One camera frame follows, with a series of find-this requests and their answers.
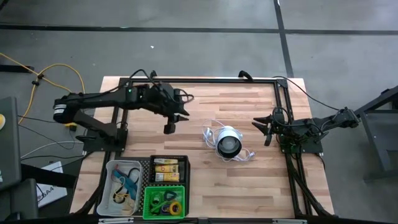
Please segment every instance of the yellow cable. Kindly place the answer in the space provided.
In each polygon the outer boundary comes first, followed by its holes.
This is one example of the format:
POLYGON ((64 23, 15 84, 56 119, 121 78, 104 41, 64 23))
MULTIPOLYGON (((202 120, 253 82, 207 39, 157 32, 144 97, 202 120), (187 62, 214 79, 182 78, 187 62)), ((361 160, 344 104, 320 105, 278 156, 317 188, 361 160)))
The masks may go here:
POLYGON ((80 83, 81 83, 81 88, 83 89, 83 93, 86 93, 86 90, 85 90, 85 83, 83 82, 83 79, 81 78, 80 73, 79 73, 76 69, 72 68, 72 66, 70 66, 70 65, 62 64, 62 63, 55 63, 55 64, 50 65, 50 66, 48 66, 47 68, 43 69, 43 70, 40 72, 40 74, 43 74, 45 71, 47 71, 48 69, 50 69, 50 68, 52 68, 52 67, 55 67, 55 66, 64 66, 64 67, 67 67, 67 68, 70 68, 71 70, 73 70, 73 71, 79 76, 80 83))
MULTIPOLYGON (((68 68, 70 68, 71 70, 73 70, 73 71, 79 76, 80 83, 81 83, 81 88, 83 89, 83 93, 86 93, 85 84, 84 84, 84 82, 83 82, 83 79, 81 78, 80 73, 79 73, 76 69, 72 68, 72 66, 70 66, 70 65, 62 64, 62 63, 56 63, 56 64, 50 65, 50 66, 48 66, 47 68, 43 69, 40 73, 37 73, 37 72, 31 70, 30 68, 26 67, 25 65, 21 64, 20 62, 17 62, 16 60, 14 60, 14 59, 8 57, 7 55, 5 55, 5 54, 3 54, 3 53, 0 53, 0 55, 2 55, 3 57, 7 58, 8 60, 10 60, 10 61, 12 61, 12 62, 14 62, 14 63, 16 63, 16 64, 18 64, 18 65, 20 65, 21 67, 25 68, 26 70, 32 72, 33 74, 35 74, 35 75, 37 75, 37 76, 39 76, 40 74, 43 74, 44 71, 47 71, 48 69, 50 69, 50 68, 52 68, 52 67, 55 67, 55 66, 64 66, 64 67, 68 67, 68 68)), ((62 89, 66 90, 66 91, 68 91, 68 92, 70 92, 70 93, 72 92, 70 89, 68 89, 68 88, 65 87, 65 86, 62 86, 62 85, 56 84, 56 83, 54 83, 54 82, 51 82, 51 81, 50 81, 49 79, 47 79, 47 78, 43 78, 43 79, 44 79, 46 82, 48 82, 49 84, 51 84, 51 85, 53 85, 53 86, 55 86, 55 87, 62 88, 62 89)), ((28 114, 28 112, 29 112, 29 110, 30 110, 30 107, 32 106, 33 95, 34 95, 35 89, 36 89, 36 86, 33 85, 32 93, 30 94, 29 105, 28 105, 28 107, 27 107, 27 109, 26 109, 26 111, 25 111, 25 113, 24 113, 24 116, 26 116, 26 115, 28 114)), ((22 118, 19 120, 18 124, 20 124, 20 123, 22 122, 23 119, 24 119, 24 118, 22 117, 22 118)))
POLYGON ((28 114, 28 112, 29 112, 29 110, 30 110, 30 107, 32 106, 33 95, 34 95, 34 93, 35 93, 35 89, 36 89, 36 85, 33 85, 32 93, 30 93, 29 105, 27 106, 27 109, 26 109, 24 115, 23 115, 23 116, 20 118, 20 120, 18 121, 18 124, 20 124, 20 123, 24 120, 24 117, 28 114))
POLYGON ((120 177, 119 181, 120 181, 121 185, 120 185, 120 187, 116 188, 116 190, 114 191, 114 194, 117 196, 117 198, 121 198, 121 197, 126 198, 126 197, 130 196, 129 194, 119 194, 119 193, 117 193, 119 188, 124 187, 124 184, 126 183, 126 179, 124 177, 120 177))

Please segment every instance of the clear plastic container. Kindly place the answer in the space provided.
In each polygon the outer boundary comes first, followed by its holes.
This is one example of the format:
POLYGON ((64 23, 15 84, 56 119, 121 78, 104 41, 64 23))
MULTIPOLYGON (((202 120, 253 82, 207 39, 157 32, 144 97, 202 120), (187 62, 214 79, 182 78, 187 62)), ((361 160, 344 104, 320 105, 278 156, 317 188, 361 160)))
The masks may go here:
POLYGON ((113 217, 125 217, 125 216, 131 216, 134 212, 138 210, 139 206, 139 201, 141 197, 141 182, 142 182, 142 167, 141 164, 138 161, 119 161, 119 160, 113 160, 109 161, 106 164, 106 180, 105 180, 105 187, 104 187, 104 192, 102 194, 102 200, 101 203, 97 207, 97 213, 99 215, 104 215, 104 216, 113 216, 113 217), (138 171, 133 171, 130 175, 130 179, 135 181, 137 179, 137 176, 139 175, 139 180, 137 182, 137 194, 136 194, 136 205, 134 207, 134 210, 129 213, 129 214, 123 214, 123 203, 119 204, 113 201, 113 194, 117 189, 120 187, 120 183, 113 181, 111 179, 112 177, 112 170, 115 168, 115 166, 118 165, 118 169, 125 173, 128 174, 128 172, 132 168, 138 168, 139 169, 139 174, 138 171))

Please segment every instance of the tape roll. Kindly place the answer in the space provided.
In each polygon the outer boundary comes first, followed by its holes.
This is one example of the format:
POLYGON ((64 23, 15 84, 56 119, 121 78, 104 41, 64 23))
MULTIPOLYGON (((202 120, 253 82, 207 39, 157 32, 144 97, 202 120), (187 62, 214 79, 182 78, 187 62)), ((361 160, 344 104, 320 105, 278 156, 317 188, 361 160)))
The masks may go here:
POLYGON ((181 212, 182 212, 182 205, 181 205, 181 203, 180 203, 180 202, 173 202, 173 203, 170 205, 169 212, 170 212, 171 215, 179 215, 179 214, 181 214, 181 212))

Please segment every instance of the white cable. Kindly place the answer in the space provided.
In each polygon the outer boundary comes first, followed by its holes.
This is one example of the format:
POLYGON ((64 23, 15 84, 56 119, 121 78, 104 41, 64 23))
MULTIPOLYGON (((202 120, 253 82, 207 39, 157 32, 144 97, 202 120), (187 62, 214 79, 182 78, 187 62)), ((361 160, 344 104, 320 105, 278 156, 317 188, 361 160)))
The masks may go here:
POLYGON ((45 148, 45 147, 48 147, 48 146, 52 146, 52 145, 58 144, 58 143, 59 143, 59 144, 62 144, 62 143, 83 144, 82 142, 76 142, 76 141, 53 142, 53 143, 50 143, 50 144, 46 144, 46 145, 44 145, 44 146, 40 146, 40 147, 38 147, 37 149, 33 150, 32 152, 28 152, 27 154, 21 156, 21 159, 22 159, 23 157, 25 157, 25 156, 28 156, 28 155, 32 154, 32 153, 35 152, 35 151, 38 151, 38 150, 40 150, 40 149, 42 149, 42 148, 45 148))
MULTIPOLYGON (((217 121, 217 120, 215 120, 215 119, 207 119, 207 120, 204 121, 203 124, 201 125, 201 131, 202 131, 202 133, 203 133, 203 138, 204 138, 204 140, 205 140, 205 142, 206 142, 206 145, 207 145, 208 147, 212 148, 212 149, 215 149, 216 155, 217 155, 218 157, 222 158, 222 160, 223 160, 224 162, 229 162, 229 161, 231 161, 231 160, 234 160, 234 161, 249 161, 250 158, 252 158, 254 155, 256 155, 255 152, 250 152, 250 151, 249 151, 248 149, 246 149, 246 148, 242 148, 242 149, 244 149, 244 150, 246 150, 246 151, 248 152, 248 155, 247 155, 244 159, 240 158, 239 156, 235 156, 234 158, 231 158, 231 159, 225 159, 222 155, 220 155, 220 154, 218 153, 218 151, 217 151, 216 137, 215 137, 215 136, 216 136, 216 133, 217 133, 218 131, 222 130, 224 127, 225 127, 225 125, 224 125, 223 123, 221 123, 221 122, 219 122, 219 121, 217 121), (205 127, 205 123, 208 122, 208 121, 215 121, 215 122, 217 122, 218 124, 222 125, 222 128, 218 128, 218 129, 216 129, 216 130, 213 131, 211 128, 205 127)), ((238 130, 233 129, 233 131, 235 131, 238 135, 241 135, 241 133, 240 133, 238 130)))

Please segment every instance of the wire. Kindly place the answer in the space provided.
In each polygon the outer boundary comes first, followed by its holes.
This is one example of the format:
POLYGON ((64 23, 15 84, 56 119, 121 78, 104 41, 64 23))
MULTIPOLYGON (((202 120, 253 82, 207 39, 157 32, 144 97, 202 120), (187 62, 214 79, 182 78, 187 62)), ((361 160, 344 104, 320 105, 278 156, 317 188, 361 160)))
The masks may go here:
MULTIPOLYGON (((207 119, 207 120, 204 121, 204 122, 202 123, 202 125, 201 125, 201 131, 202 131, 202 133, 203 133, 203 138, 204 138, 204 140, 205 140, 205 142, 206 142, 206 145, 207 145, 208 147, 210 147, 210 148, 215 149, 216 155, 217 155, 218 157, 222 158, 222 160, 223 160, 224 162, 229 162, 229 161, 232 161, 232 160, 234 160, 234 161, 249 161, 250 158, 252 158, 253 156, 256 155, 255 152, 250 152, 249 149, 246 149, 246 148, 242 148, 242 149, 244 149, 244 150, 246 150, 246 151, 248 152, 248 153, 247 153, 247 156, 246 156, 245 158, 240 158, 239 156, 235 156, 234 158, 225 159, 222 155, 220 155, 220 154, 218 153, 218 150, 217 150, 217 146, 216 146, 216 137, 215 137, 215 136, 216 136, 216 133, 217 133, 218 131, 224 129, 224 127, 225 127, 225 125, 224 125, 223 123, 221 123, 221 122, 219 122, 219 121, 217 121, 217 120, 215 120, 215 119, 207 119), (218 124, 222 125, 222 128, 218 128, 218 129, 216 129, 216 130, 213 131, 213 130, 211 130, 211 128, 205 127, 205 123, 208 122, 208 121, 217 122, 218 124), (209 131, 208 134, 206 133, 207 130, 206 130, 206 132, 205 132, 204 128, 208 128, 208 131, 209 131)), ((238 130, 236 130, 236 129, 230 129, 230 130, 236 132, 236 134, 239 135, 239 136, 242 135, 242 134, 241 134, 238 130)))
POLYGON ((55 63, 55 64, 52 64, 52 65, 48 66, 47 68, 43 69, 43 70, 40 72, 40 74, 43 74, 43 73, 44 73, 45 71, 47 71, 48 69, 50 69, 50 68, 52 68, 52 67, 56 67, 56 66, 67 67, 67 68, 70 68, 72 71, 74 71, 74 72, 79 76, 80 83, 81 83, 81 89, 83 90, 83 93, 86 93, 85 83, 84 83, 83 79, 81 78, 80 73, 79 73, 76 69, 72 68, 72 66, 70 66, 70 65, 67 65, 67 64, 64 64, 64 63, 55 63))
MULTIPOLYGON (((280 107, 280 106, 277 106, 277 107, 275 107, 275 108, 272 110, 272 116, 273 116, 273 117, 275 117, 275 112, 276 112, 277 109, 281 109, 281 110, 285 111, 286 114, 288 114, 288 113, 287 113, 287 110, 286 110, 285 108, 280 107)), ((289 120, 289 121, 288 121, 288 124, 282 124, 282 123, 279 122, 277 119, 274 119, 274 121, 275 121, 277 124, 279 124, 279 125, 281 125, 281 126, 284 126, 284 127, 300 127, 300 126, 311 125, 311 126, 316 127, 316 128, 319 130, 319 132, 323 133, 322 129, 319 128, 316 124, 313 124, 313 123, 307 123, 307 124, 305 124, 305 123, 303 123, 303 124, 290 124, 290 123, 291 123, 290 118, 288 118, 288 120, 289 120)))
POLYGON ((120 181, 120 187, 119 188, 117 188, 116 190, 115 190, 115 192, 113 193, 113 196, 114 196, 114 200, 116 200, 116 198, 121 198, 121 197, 123 197, 123 198, 126 198, 126 197, 128 197, 128 196, 130 196, 129 194, 119 194, 120 193, 120 191, 123 189, 123 187, 124 187, 124 184, 126 183, 126 179, 124 178, 124 177, 119 177, 119 181, 120 181))
POLYGON ((290 79, 288 79, 288 78, 286 78, 286 77, 277 75, 277 76, 274 76, 273 78, 284 78, 284 79, 288 80, 289 82, 293 83, 295 86, 297 86, 301 91, 303 91, 304 94, 306 94, 306 95, 307 95, 309 98, 311 98, 313 101, 316 101, 316 102, 322 104, 323 106, 329 107, 330 109, 337 110, 337 111, 339 110, 339 109, 334 108, 334 107, 332 107, 332 106, 326 105, 326 104, 322 103, 322 102, 319 101, 319 100, 314 99, 314 98, 313 98, 312 96, 310 96, 307 92, 305 92, 301 87, 299 87, 296 83, 294 83, 292 80, 290 80, 290 79))
MULTIPOLYGON (((81 88, 82 88, 82 90, 83 90, 83 93, 86 93, 85 84, 84 84, 84 82, 83 82, 83 79, 81 78, 80 73, 79 73, 76 69, 72 68, 72 66, 70 66, 70 65, 62 64, 62 63, 56 63, 56 64, 53 64, 53 65, 50 65, 50 66, 46 67, 46 68, 43 69, 41 72, 37 73, 37 72, 33 71, 32 69, 26 67, 26 66, 23 65, 22 63, 20 63, 20 62, 14 60, 14 59, 8 57, 7 55, 5 55, 5 54, 3 54, 3 53, 0 53, 0 55, 2 55, 3 57, 7 58, 8 60, 10 60, 10 61, 12 61, 12 62, 14 62, 14 63, 16 63, 16 64, 18 64, 18 65, 20 65, 20 66, 23 67, 24 69, 26 69, 26 70, 32 72, 33 74, 35 74, 35 75, 37 75, 37 76, 43 74, 45 71, 47 71, 48 69, 50 69, 50 68, 52 68, 52 67, 56 67, 56 66, 68 67, 68 68, 70 68, 71 70, 73 70, 73 71, 79 76, 79 79, 80 79, 80 82, 81 82, 81 88)), ((62 85, 59 85, 59 84, 56 84, 56 83, 50 81, 50 80, 47 79, 47 78, 42 77, 42 79, 45 80, 46 82, 48 82, 49 84, 55 86, 55 87, 62 88, 62 89, 66 90, 66 91, 68 91, 68 92, 70 92, 70 93, 72 92, 72 91, 71 91, 70 89, 68 89, 67 87, 62 86, 62 85)), ((28 114, 28 112, 29 112, 29 110, 30 110, 30 107, 32 106, 32 102, 33 102, 33 97, 34 97, 35 89, 36 89, 36 85, 33 85, 32 92, 31 92, 31 94, 30 94, 29 105, 28 105, 28 107, 27 107, 27 109, 26 109, 26 111, 25 111, 23 117, 25 117, 25 116, 28 114)), ((24 120, 24 118, 21 118, 21 119, 19 120, 18 124, 21 124, 23 120, 24 120)))
POLYGON ((106 94, 108 94, 108 93, 111 93, 111 92, 114 91, 114 90, 118 90, 118 89, 122 88, 125 84, 127 84, 127 83, 130 81, 130 79, 131 79, 134 75, 136 75, 137 73, 139 73, 139 72, 144 73, 144 74, 146 75, 146 77, 148 77, 148 74, 145 72, 145 70, 143 70, 143 69, 138 69, 138 70, 135 71, 132 75, 130 75, 129 80, 125 81, 124 83, 122 83, 122 84, 120 84, 120 85, 118 85, 118 86, 116 86, 116 87, 114 87, 114 88, 112 88, 112 89, 110 89, 110 90, 107 90, 107 91, 105 91, 105 92, 102 92, 102 93, 100 93, 100 94, 98 94, 98 95, 95 95, 95 96, 87 96, 87 97, 80 98, 80 100, 87 100, 87 99, 97 98, 97 97, 106 95, 106 94))
POLYGON ((323 160, 322 156, 321 156, 321 155, 319 155, 318 153, 315 153, 315 155, 316 155, 316 156, 318 156, 318 157, 319 157, 319 159, 321 159, 321 161, 322 161, 322 164, 323 164, 323 169, 324 169, 324 170, 326 170, 325 161, 323 160))
POLYGON ((73 159, 73 158, 77 158, 77 157, 83 157, 83 156, 71 156, 71 157, 62 157, 62 156, 32 156, 32 157, 28 157, 28 158, 23 158, 21 159, 21 161, 24 161, 26 159, 34 159, 34 158, 41 158, 41 157, 54 157, 54 158, 59 158, 59 159, 73 159))
POLYGON ((84 144, 83 142, 80 142, 80 141, 62 141, 62 142, 53 142, 53 143, 46 144, 46 145, 44 145, 44 146, 40 146, 40 147, 38 147, 37 149, 33 150, 32 152, 30 152, 30 153, 27 153, 27 154, 25 154, 25 155, 21 156, 21 159, 22 159, 22 158, 24 158, 24 157, 26 157, 26 156, 28 156, 28 155, 30 155, 30 154, 32 154, 32 153, 34 153, 34 152, 36 152, 36 151, 38 151, 38 150, 40 150, 40 149, 43 149, 43 148, 45 148, 45 147, 49 147, 49 146, 52 146, 52 145, 55 145, 55 144, 65 144, 65 143, 84 144))
POLYGON ((321 125, 321 130, 323 131, 323 127, 325 127, 326 128, 326 124, 327 123, 329 123, 330 121, 334 121, 335 120, 335 118, 337 117, 337 115, 340 113, 340 110, 339 111, 337 111, 337 113, 335 114, 335 116, 332 118, 332 119, 330 119, 330 120, 328 120, 328 121, 325 121, 322 125, 321 125))
POLYGON ((37 201, 37 203, 39 203, 39 202, 41 202, 41 201, 43 200, 43 198, 44 198, 44 193, 43 193, 42 189, 39 187, 38 184, 36 184, 36 187, 37 187, 37 188, 40 190, 40 192, 42 193, 42 198, 40 198, 40 199, 37 201))
POLYGON ((43 121, 43 122, 46 122, 46 123, 57 123, 57 124, 59 124, 59 123, 56 122, 56 121, 46 121, 46 120, 39 119, 39 118, 29 118, 29 117, 21 116, 21 115, 18 115, 18 117, 20 117, 20 118, 25 118, 25 119, 32 119, 32 120, 36 120, 36 121, 43 121))
POLYGON ((32 103, 33 103, 33 96, 34 96, 34 94, 35 94, 35 89, 36 89, 36 85, 33 85, 32 92, 30 93, 29 104, 28 104, 28 106, 27 106, 27 109, 25 110, 24 115, 23 115, 22 118, 18 121, 18 124, 21 124, 21 123, 22 123, 22 121, 24 120, 24 118, 25 118, 26 115, 28 114, 28 112, 29 112, 29 110, 30 110, 30 107, 32 106, 32 103))
POLYGON ((50 139, 49 137, 47 137, 47 136, 45 136, 45 135, 43 135, 43 134, 40 134, 40 133, 38 133, 37 131, 34 131, 34 130, 28 128, 28 127, 25 127, 25 126, 20 125, 20 124, 18 124, 18 125, 19 125, 20 127, 22 127, 22 128, 25 128, 25 129, 27 129, 27 130, 29 130, 29 131, 32 131, 33 133, 38 134, 39 136, 42 136, 43 138, 46 138, 46 139, 48 139, 48 140, 50 140, 50 141, 53 141, 53 142, 57 143, 59 146, 63 147, 64 149, 73 149, 72 147, 71 147, 71 148, 64 147, 63 145, 59 144, 56 140, 50 139))
POLYGON ((119 121, 116 123, 116 125, 124 123, 126 125, 126 128, 129 126, 129 123, 125 122, 125 121, 119 121))
MULTIPOLYGON (((159 91, 161 91, 161 92, 163 92, 165 95, 167 95, 167 97, 170 98, 174 103, 178 103, 178 104, 181 103, 181 102, 175 101, 175 99, 172 98, 172 97, 170 96, 170 94, 169 94, 166 90, 161 89, 161 88, 158 86, 158 84, 156 84, 156 82, 155 82, 155 81, 147 74, 147 72, 146 72, 145 70, 143 70, 143 69, 138 69, 138 70, 136 70, 132 75, 130 75, 130 77, 129 77, 129 79, 128 79, 127 81, 125 81, 124 83, 122 83, 122 84, 120 84, 120 85, 118 85, 118 86, 116 86, 116 87, 114 87, 114 88, 112 88, 112 89, 110 89, 110 90, 108 90, 108 91, 102 92, 102 93, 100 93, 100 94, 98 94, 98 95, 95 95, 95 96, 83 97, 83 98, 80 98, 80 100, 87 100, 87 99, 97 98, 97 97, 99 97, 99 96, 103 96, 103 95, 106 95, 106 94, 108 94, 108 93, 111 93, 111 92, 114 91, 114 90, 118 90, 118 89, 122 88, 124 85, 126 85, 127 83, 129 83, 130 79, 131 79, 134 75, 136 75, 137 73, 139 73, 139 72, 142 72, 142 73, 147 77, 147 79, 148 79, 159 91)), ((187 101, 183 101, 182 104, 189 103, 189 102, 191 102, 192 100, 194 100, 194 98, 195 98, 192 94, 188 94, 185 90, 178 89, 178 88, 176 88, 175 90, 180 90, 180 91, 182 91, 182 92, 184 93, 184 95, 177 95, 177 96, 186 96, 186 97, 188 98, 188 100, 187 100, 187 101)))
POLYGON ((60 168, 60 167, 64 167, 64 166, 66 166, 66 165, 72 164, 72 163, 74 163, 74 162, 77 162, 77 161, 80 161, 80 160, 83 160, 83 159, 86 159, 88 156, 89 156, 89 154, 87 154, 87 155, 85 155, 84 157, 79 158, 79 159, 77 159, 77 160, 75 160, 75 161, 71 161, 71 162, 66 163, 66 164, 64 164, 64 165, 62 165, 62 166, 58 166, 58 167, 56 167, 56 168, 54 168, 54 169, 52 169, 52 170, 50 170, 50 171, 53 171, 53 170, 55 170, 55 169, 58 169, 58 168, 60 168))

